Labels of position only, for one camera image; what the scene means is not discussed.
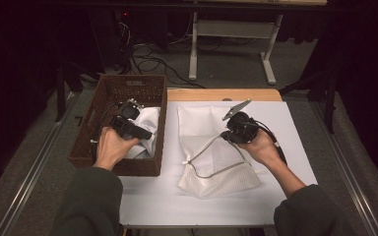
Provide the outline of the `white metal desk frame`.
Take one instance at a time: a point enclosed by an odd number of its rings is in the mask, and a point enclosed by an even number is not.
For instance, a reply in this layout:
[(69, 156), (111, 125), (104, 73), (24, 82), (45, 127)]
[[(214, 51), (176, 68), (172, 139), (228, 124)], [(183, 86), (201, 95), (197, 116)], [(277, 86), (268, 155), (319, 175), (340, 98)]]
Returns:
[[(195, 5), (201, 3), (241, 4), (252, 7), (316, 7), (325, 6), (327, 0), (191, 0)], [(267, 39), (268, 46), (259, 56), (265, 71), (267, 83), (274, 86), (277, 81), (272, 69), (270, 57), (278, 36), (284, 14), (273, 14), (269, 20), (241, 21), (241, 20), (199, 20), (198, 13), (192, 14), (192, 45), (189, 62), (189, 80), (197, 79), (198, 66), (198, 37), (235, 37), (249, 39)]]

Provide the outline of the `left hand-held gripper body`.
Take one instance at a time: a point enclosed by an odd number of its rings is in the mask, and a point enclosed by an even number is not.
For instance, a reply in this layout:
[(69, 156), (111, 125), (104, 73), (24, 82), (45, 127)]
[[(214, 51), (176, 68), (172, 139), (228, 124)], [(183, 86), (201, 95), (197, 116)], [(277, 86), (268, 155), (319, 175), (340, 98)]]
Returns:
[(143, 129), (133, 123), (140, 115), (141, 106), (134, 98), (128, 99), (118, 107), (118, 114), (110, 121), (110, 126), (118, 133), (120, 137), (129, 135), (132, 138), (138, 136), (138, 131)]

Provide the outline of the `white mesh laundry bag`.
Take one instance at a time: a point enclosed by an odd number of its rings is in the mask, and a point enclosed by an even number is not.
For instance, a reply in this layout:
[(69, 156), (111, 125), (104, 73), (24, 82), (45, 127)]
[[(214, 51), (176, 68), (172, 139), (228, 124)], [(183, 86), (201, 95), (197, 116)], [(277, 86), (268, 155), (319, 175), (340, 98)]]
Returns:
[(178, 186), (198, 198), (252, 189), (261, 184), (236, 145), (226, 141), (222, 115), (227, 106), (178, 106), (178, 136), (185, 156)]

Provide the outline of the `white table board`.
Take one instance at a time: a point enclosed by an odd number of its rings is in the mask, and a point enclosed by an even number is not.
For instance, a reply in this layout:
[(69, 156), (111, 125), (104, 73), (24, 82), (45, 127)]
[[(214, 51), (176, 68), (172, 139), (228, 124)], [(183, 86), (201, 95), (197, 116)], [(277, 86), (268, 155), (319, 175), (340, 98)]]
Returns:
[[(184, 171), (184, 155), (178, 141), (177, 108), (204, 104), (203, 101), (167, 104), (160, 175), (120, 178), (123, 184), (120, 222), (125, 227), (254, 227), (274, 223), (274, 211), (284, 200), (284, 193), (275, 177), (260, 163), (252, 163), (262, 181), (253, 189), (198, 199), (178, 187)], [(287, 104), (253, 101), (245, 107), (245, 112), (276, 135), (290, 170), (304, 183), (315, 184), (317, 180)]]

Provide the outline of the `brown woven basket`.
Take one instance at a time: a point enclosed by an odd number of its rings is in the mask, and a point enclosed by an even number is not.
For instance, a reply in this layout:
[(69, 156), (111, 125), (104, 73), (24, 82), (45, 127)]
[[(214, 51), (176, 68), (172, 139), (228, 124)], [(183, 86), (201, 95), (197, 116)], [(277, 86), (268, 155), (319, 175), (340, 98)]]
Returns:
[(95, 163), (95, 144), (98, 130), (108, 126), (117, 114), (109, 106), (134, 98), (144, 107), (159, 107), (156, 152), (149, 158), (124, 158), (113, 168), (120, 176), (159, 176), (161, 169), (164, 124), (167, 108), (166, 76), (122, 75), (102, 76), (94, 97), (82, 121), (79, 134), (68, 159), (76, 167), (89, 167)]

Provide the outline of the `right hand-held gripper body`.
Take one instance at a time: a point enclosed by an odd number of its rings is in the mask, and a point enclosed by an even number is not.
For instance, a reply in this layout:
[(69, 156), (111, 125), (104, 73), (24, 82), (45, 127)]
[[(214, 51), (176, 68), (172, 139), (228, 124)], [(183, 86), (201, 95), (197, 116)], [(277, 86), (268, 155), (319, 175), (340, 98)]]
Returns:
[(227, 121), (227, 130), (233, 134), (230, 139), (238, 140), (240, 144), (247, 144), (253, 141), (259, 130), (256, 121), (242, 111), (250, 102), (251, 99), (248, 98), (232, 106), (222, 117), (223, 121)]

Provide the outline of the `person's right hand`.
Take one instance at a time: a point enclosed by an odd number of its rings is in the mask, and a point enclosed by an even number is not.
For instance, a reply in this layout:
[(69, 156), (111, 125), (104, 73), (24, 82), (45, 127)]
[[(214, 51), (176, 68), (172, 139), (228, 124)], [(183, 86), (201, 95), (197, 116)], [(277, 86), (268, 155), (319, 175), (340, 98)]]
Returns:
[(251, 157), (266, 167), (282, 164), (282, 160), (271, 139), (263, 130), (257, 133), (256, 138), (248, 144), (239, 144)]

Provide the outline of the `black computer tower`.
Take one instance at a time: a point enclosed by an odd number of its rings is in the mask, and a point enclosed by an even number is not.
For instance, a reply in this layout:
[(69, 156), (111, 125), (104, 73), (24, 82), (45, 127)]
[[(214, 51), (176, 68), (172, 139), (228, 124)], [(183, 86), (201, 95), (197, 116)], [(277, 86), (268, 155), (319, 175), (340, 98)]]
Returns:
[(127, 74), (131, 68), (131, 32), (113, 10), (88, 9), (102, 71)]

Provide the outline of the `person's left hand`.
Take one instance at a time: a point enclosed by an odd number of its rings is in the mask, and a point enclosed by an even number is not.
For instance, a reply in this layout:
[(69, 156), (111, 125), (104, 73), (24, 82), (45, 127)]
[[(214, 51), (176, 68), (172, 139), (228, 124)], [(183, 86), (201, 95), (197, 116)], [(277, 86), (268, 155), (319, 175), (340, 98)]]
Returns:
[(136, 138), (124, 140), (112, 128), (104, 127), (97, 143), (94, 167), (111, 171), (138, 142)]

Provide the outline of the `black metal stand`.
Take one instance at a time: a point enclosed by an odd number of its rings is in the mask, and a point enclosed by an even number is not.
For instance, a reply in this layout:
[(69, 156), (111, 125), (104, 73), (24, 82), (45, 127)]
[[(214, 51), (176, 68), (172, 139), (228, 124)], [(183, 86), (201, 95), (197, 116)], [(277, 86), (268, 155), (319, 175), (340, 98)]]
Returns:
[(57, 117), (59, 122), (66, 111), (65, 86), (72, 92), (80, 92), (83, 85), (80, 79), (80, 68), (73, 62), (61, 63), (56, 73)]
[(298, 80), (279, 90), (280, 95), (285, 95), (296, 89), (309, 88), (307, 99), (309, 101), (324, 101), (325, 113), (324, 123), (331, 134), (334, 133), (333, 116), (335, 107), (335, 94), (337, 85), (337, 75), (335, 72), (317, 72), (304, 79)]

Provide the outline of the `white shirt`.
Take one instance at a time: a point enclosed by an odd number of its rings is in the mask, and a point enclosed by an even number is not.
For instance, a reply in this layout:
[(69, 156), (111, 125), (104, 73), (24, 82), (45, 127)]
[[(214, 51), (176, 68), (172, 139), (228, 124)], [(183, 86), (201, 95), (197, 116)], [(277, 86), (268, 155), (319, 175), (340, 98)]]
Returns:
[(140, 115), (134, 121), (134, 124), (151, 132), (152, 136), (148, 140), (140, 140), (128, 151), (125, 155), (126, 158), (149, 158), (155, 155), (158, 137), (159, 112), (159, 107), (147, 107), (140, 111)]

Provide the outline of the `metal floor rail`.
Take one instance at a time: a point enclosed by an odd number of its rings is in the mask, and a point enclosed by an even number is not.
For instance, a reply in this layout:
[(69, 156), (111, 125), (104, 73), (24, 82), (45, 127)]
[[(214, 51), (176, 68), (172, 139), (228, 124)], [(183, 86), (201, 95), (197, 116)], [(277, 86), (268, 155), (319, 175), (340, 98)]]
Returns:
[(316, 102), (311, 102), (310, 107), (316, 117), (319, 120), (320, 125), (325, 133), (325, 136), (328, 138), (331, 148), (335, 154), (335, 160), (340, 168), (340, 172), (344, 182), (346, 184), (348, 193), (353, 201), (353, 204), (364, 224), (365, 230), (369, 236), (378, 236), (378, 220), (375, 217), (373, 210), (370, 206), (368, 199), (365, 194), (362, 192), (359, 184), (357, 183), (356, 178), (354, 177), (351, 168), (349, 167), (346, 157), (341, 150), (341, 147), (335, 137), (325, 124), (325, 118), (323, 109)]
[(56, 121), (52, 125), (51, 130), (46, 136), (46, 139), (44, 140), (33, 164), (31, 165), (27, 176), (25, 177), (21, 187), (17, 191), (16, 196), (11, 201), (10, 206), (8, 207), (5, 215), (0, 222), (0, 236), (10, 236), (11, 231), (15, 223), (17, 222), (22, 210), (24, 209), (32, 193), (32, 190), (44, 168), (44, 165), (47, 162), (53, 144), (79, 96), (80, 95), (77, 92), (70, 92), (67, 96), (65, 113), (58, 121)]

